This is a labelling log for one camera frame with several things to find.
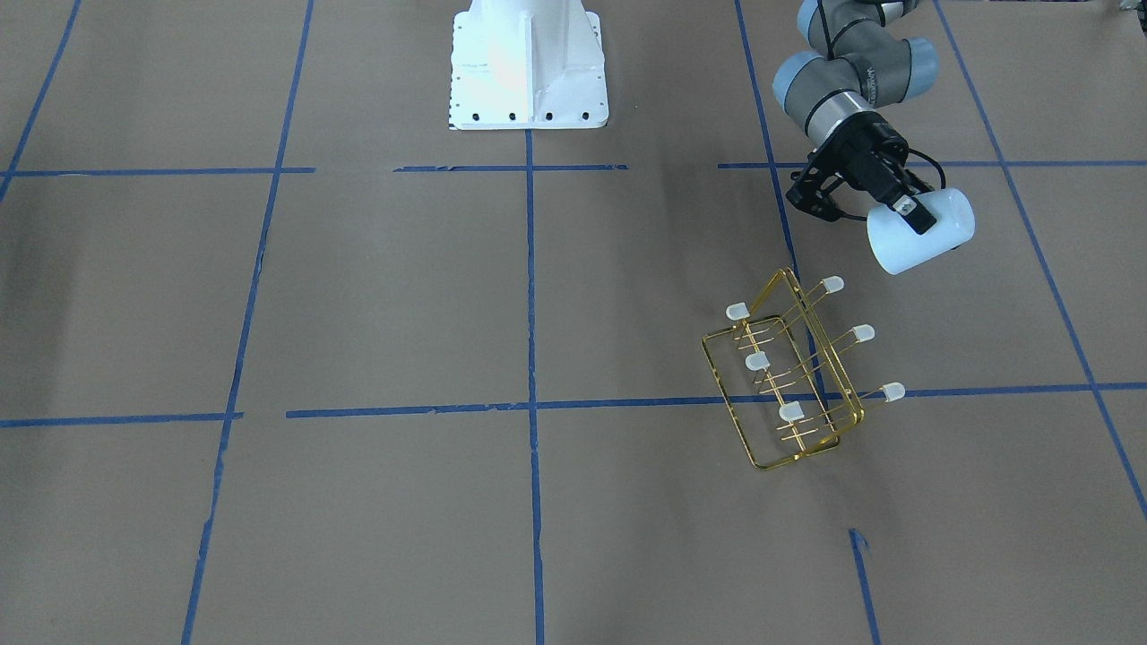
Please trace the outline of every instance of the gold wire rack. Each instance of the gold wire rack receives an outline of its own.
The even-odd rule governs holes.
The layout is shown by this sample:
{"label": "gold wire rack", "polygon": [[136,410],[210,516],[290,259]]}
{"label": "gold wire rack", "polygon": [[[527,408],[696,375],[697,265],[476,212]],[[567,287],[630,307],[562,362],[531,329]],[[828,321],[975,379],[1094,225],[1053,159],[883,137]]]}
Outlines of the gold wire rack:
{"label": "gold wire rack", "polygon": [[[701,340],[733,426],[756,468],[767,471],[836,448],[841,435],[864,421],[865,399],[881,396],[891,403],[904,397],[898,382],[867,394],[852,386],[841,356],[871,341],[876,332],[871,325],[858,325],[829,336],[816,310],[843,288],[844,280],[833,275],[805,292],[791,269],[781,269],[751,305],[741,302],[725,310],[732,327]],[[781,313],[762,314],[766,306]],[[724,343],[726,336],[731,345]],[[735,375],[721,376],[718,348],[740,359]],[[731,394],[734,380],[743,395]],[[738,403],[752,406],[748,415],[738,414]],[[747,428],[742,417],[759,419],[760,427]],[[772,435],[773,458],[758,458],[754,450],[763,450],[763,434]]]}

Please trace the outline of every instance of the blue tape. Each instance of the blue tape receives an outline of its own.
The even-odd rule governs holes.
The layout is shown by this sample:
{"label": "blue tape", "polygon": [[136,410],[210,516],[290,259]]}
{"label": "blue tape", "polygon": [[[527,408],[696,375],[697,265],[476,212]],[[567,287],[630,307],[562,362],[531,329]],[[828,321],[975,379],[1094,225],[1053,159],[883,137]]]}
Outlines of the blue tape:
{"label": "blue tape", "polygon": [[719,163],[718,170],[767,170],[770,168],[804,168],[803,163]]}
{"label": "blue tape", "polygon": [[200,552],[195,561],[195,575],[192,578],[192,592],[187,600],[187,616],[184,620],[184,634],[181,645],[190,645],[192,631],[195,628],[195,614],[198,609],[200,591],[203,589],[203,572],[206,568],[208,552],[211,546],[211,531],[214,527],[216,511],[219,506],[219,489],[223,485],[224,453],[227,452],[227,444],[231,441],[232,417],[239,399],[239,386],[243,379],[243,360],[247,355],[247,344],[251,335],[251,319],[255,317],[255,302],[259,294],[259,278],[263,273],[263,256],[267,250],[267,235],[271,231],[271,219],[274,216],[275,199],[279,193],[279,179],[282,177],[283,158],[287,154],[287,140],[290,135],[291,117],[295,111],[295,98],[298,94],[298,83],[303,73],[303,60],[306,55],[307,36],[311,32],[311,16],[314,13],[314,0],[307,0],[306,14],[303,18],[303,33],[299,37],[298,53],[295,57],[295,73],[291,78],[290,92],[287,94],[287,109],[283,114],[282,132],[279,135],[279,153],[275,155],[275,172],[271,176],[271,189],[267,194],[267,208],[263,213],[263,228],[259,233],[259,247],[255,255],[255,269],[251,272],[251,286],[247,296],[247,310],[243,314],[243,329],[239,336],[239,350],[235,355],[235,373],[231,382],[231,391],[227,395],[227,413],[224,420],[223,432],[219,435],[219,451],[216,453],[214,477],[211,485],[211,511],[208,520],[203,523],[203,534],[200,537]]}
{"label": "blue tape", "polygon": [[[283,174],[312,174],[314,166],[289,166]],[[182,174],[273,174],[274,168],[124,168],[111,170],[17,170],[13,177],[166,177]]]}
{"label": "blue tape", "polygon": [[[1110,382],[1098,383],[1101,390],[1147,390],[1147,382]],[[1043,386],[999,386],[986,388],[935,388],[907,390],[907,398],[946,398],[960,396],[1014,396],[1035,394],[1056,393],[1085,393],[1091,391],[1089,383],[1053,383]],[[860,396],[871,393],[858,393]],[[826,391],[824,396],[829,401],[841,399],[841,394]],[[796,393],[788,395],[793,401],[814,401],[811,393]],[[768,395],[743,395],[731,396],[733,403],[773,403],[775,398]],[[598,407],[661,407],[674,405],[718,405],[724,399],[719,396],[678,396],[661,398],[591,398],[569,401],[536,401],[532,406],[537,410],[587,410]],[[314,409],[314,410],[291,410],[287,412],[288,419],[314,419],[314,418],[338,418],[338,417],[392,417],[408,414],[452,414],[469,412],[517,412],[529,410],[530,402],[516,403],[468,403],[460,405],[404,405],[392,407],[344,407],[344,409]]]}
{"label": "blue tape", "polygon": [[0,419],[0,428],[57,428],[67,426],[126,426],[242,419],[242,412],[200,414],[131,414],[126,417],[56,417],[50,419]]}
{"label": "blue tape", "polygon": [[64,48],[68,47],[68,40],[71,38],[71,30],[76,26],[76,16],[79,15],[79,5],[83,0],[76,0],[72,3],[71,14],[68,15],[68,24],[64,26],[64,33],[60,37],[60,45],[56,47],[56,54],[52,57],[52,64],[48,65],[48,73],[44,77],[44,84],[40,86],[40,93],[36,96],[36,102],[32,103],[32,112],[28,115],[28,122],[24,124],[24,132],[19,135],[19,142],[16,145],[16,153],[11,156],[11,163],[8,164],[8,174],[3,178],[3,182],[0,184],[0,202],[3,201],[5,195],[8,194],[8,186],[11,185],[11,179],[16,169],[19,168],[19,157],[24,155],[24,148],[28,147],[28,139],[32,135],[32,127],[36,126],[36,117],[40,114],[40,108],[44,106],[44,99],[48,95],[48,87],[52,86],[52,79],[56,76],[56,69],[60,67],[60,60],[63,59]]}
{"label": "blue tape", "polygon": [[[998,161],[942,161],[941,165],[952,166],[952,168],[999,168],[1000,162]],[[931,164],[926,161],[913,161],[907,163],[911,168],[931,168]]]}
{"label": "blue tape", "polygon": [[1138,381],[1130,383],[1098,383],[1101,390],[1147,390],[1147,382]]}
{"label": "blue tape", "polygon": [[471,403],[462,405],[401,405],[395,407],[343,407],[289,410],[288,419],[331,419],[337,417],[405,417],[412,414],[459,414],[463,412],[510,412],[526,410],[528,403]]}
{"label": "blue tape", "polygon": [[963,73],[963,79],[968,84],[968,90],[972,92],[972,98],[976,103],[976,109],[980,111],[980,118],[984,122],[984,129],[988,131],[988,139],[991,141],[992,148],[996,150],[996,157],[1002,166],[1004,177],[1007,179],[1008,188],[1012,191],[1012,199],[1015,200],[1015,205],[1020,210],[1020,217],[1023,219],[1023,227],[1028,231],[1028,239],[1031,241],[1031,247],[1036,251],[1036,258],[1039,261],[1039,266],[1044,272],[1044,279],[1047,280],[1047,286],[1052,290],[1052,297],[1055,298],[1055,306],[1059,308],[1063,326],[1067,327],[1068,336],[1071,337],[1071,345],[1075,348],[1076,356],[1079,359],[1079,365],[1083,367],[1092,396],[1095,398],[1095,405],[1099,406],[1099,412],[1103,418],[1103,423],[1107,426],[1107,433],[1111,437],[1111,444],[1115,446],[1115,452],[1119,458],[1119,463],[1123,465],[1124,473],[1126,473],[1128,482],[1131,484],[1131,490],[1134,494],[1136,500],[1139,503],[1139,511],[1142,513],[1144,519],[1147,520],[1147,498],[1144,497],[1142,487],[1139,485],[1139,477],[1136,475],[1134,468],[1131,466],[1131,460],[1128,458],[1126,450],[1123,448],[1123,440],[1119,437],[1119,433],[1115,428],[1115,423],[1111,421],[1111,415],[1107,410],[1107,403],[1103,401],[1103,395],[1095,382],[1095,376],[1091,371],[1091,364],[1087,362],[1087,356],[1083,351],[1083,344],[1079,342],[1079,336],[1076,334],[1075,325],[1071,322],[1071,317],[1068,316],[1067,305],[1064,305],[1063,298],[1060,296],[1060,289],[1055,283],[1055,278],[1052,275],[1051,266],[1047,264],[1047,258],[1044,257],[1044,250],[1039,244],[1039,238],[1036,236],[1036,230],[1031,225],[1031,218],[1028,217],[1028,209],[1023,205],[1023,200],[1020,197],[1020,191],[1016,188],[1015,180],[1012,178],[1012,171],[1008,169],[1008,163],[1004,158],[1004,150],[1000,148],[999,140],[996,138],[996,131],[992,129],[992,124],[988,119],[988,111],[984,109],[984,103],[980,99],[980,92],[976,91],[976,85],[972,81],[972,75],[968,72],[968,65],[965,62],[963,56],[960,54],[960,47],[955,44],[955,36],[952,33],[952,26],[947,22],[947,16],[944,15],[944,8],[941,6],[939,0],[933,0],[933,5],[936,6],[936,13],[939,15],[939,22],[944,26],[944,32],[947,34],[949,42],[952,45],[952,52],[955,54],[955,62],[959,63],[960,71]]}
{"label": "blue tape", "polygon": [[624,163],[618,164],[575,164],[575,165],[404,165],[395,172],[601,172],[629,170]]}
{"label": "blue tape", "polygon": [[1141,168],[1147,166],[1147,160],[1067,160],[1067,161],[1007,161],[1013,168]]}
{"label": "blue tape", "polygon": [[864,566],[864,546],[868,552],[868,541],[860,535],[857,529],[849,529],[849,539],[852,541],[852,560],[857,566],[857,577],[860,580],[860,596],[864,598],[864,613],[868,616],[868,634],[872,636],[872,645],[880,645],[880,627],[876,624],[876,609],[872,604],[872,590],[868,588],[868,573]]}
{"label": "blue tape", "polygon": [[789,257],[793,261],[793,273],[801,278],[801,267],[796,262],[796,250],[793,248],[793,234],[788,225],[788,211],[785,208],[785,196],[781,194],[781,179],[777,173],[777,157],[773,156],[773,143],[768,137],[768,123],[765,121],[765,104],[760,100],[760,85],[757,83],[757,65],[752,62],[752,48],[749,46],[749,32],[744,26],[744,11],[741,9],[741,0],[733,0],[736,7],[736,22],[741,29],[741,47],[744,49],[744,62],[749,68],[749,80],[752,84],[752,99],[757,104],[757,121],[760,122],[760,135],[765,143],[765,157],[768,160],[768,172],[773,180],[773,193],[777,197],[777,211],[781,217],[781,230],[785,232],[785,246],[788,248]]}
{"label": "blue tape", "polygon": [[533,227],[533,131],[525,131],[525,241],[526,241],[526,324],[529,328],[530,391],[530,490],[533,514],[533,630],[537,645],[546,642],[546,599],[541,562],[541,476],[538,459],[538,344],[537,280],[535,273]]}

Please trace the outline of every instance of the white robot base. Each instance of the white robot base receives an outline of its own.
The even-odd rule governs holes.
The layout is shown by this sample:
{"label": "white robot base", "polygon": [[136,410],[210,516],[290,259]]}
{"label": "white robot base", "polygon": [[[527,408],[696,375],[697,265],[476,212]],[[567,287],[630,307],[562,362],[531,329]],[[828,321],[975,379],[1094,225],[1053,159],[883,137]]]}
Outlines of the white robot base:
{"label": "white robot base", "polygon": [[580,0],[474,0],[454,16],[452,130],[570,130],[609,119],[601,20]]}

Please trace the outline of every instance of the black cable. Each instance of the black cable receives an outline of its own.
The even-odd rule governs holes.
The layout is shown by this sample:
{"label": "black cable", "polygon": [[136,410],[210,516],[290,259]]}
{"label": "black cable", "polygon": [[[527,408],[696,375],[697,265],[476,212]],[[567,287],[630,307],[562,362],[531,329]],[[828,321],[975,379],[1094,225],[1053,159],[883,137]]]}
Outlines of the black cable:
{"label": "black cable", "polygon": [[929,157],[928,155],[921,153],[920,150],[913,150],[912,148],[908,148],[908,154],[910,155],[915,155],[915,156],[924,160],[926,162],[930,163],[933,165],[933,168],[936,169],[936,172],[939,173],[939,188],[941,188],[941,191],[943,191],[944,188],[947,188],[947,176],[944,174],[944,166],[942,166],[938,161]]}
{"label": "black cable", "polygon": [[836,56],[833,55],[833,39],[828,33],[828,16],[825,15],[825,0],[817,0],[817,9],[820,11],[820,26],[825,30],[825,48],[828,50],[828,60],[832,61]]}

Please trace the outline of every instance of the white cup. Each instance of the white cup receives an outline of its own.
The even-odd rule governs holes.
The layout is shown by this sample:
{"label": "white cup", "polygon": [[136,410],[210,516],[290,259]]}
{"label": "white cup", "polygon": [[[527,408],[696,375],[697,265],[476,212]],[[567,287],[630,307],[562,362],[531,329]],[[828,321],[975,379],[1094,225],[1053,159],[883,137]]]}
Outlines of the white cup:
{"label": "white cup", "polygon": [[868,211],[868,244],[876,262],[892,275],[954,249],[976,232],[972,204],[955,188],[923,193],[916,199],[936,216],[936,224],[923,235],[918,235],[903,217],[884,204]]}

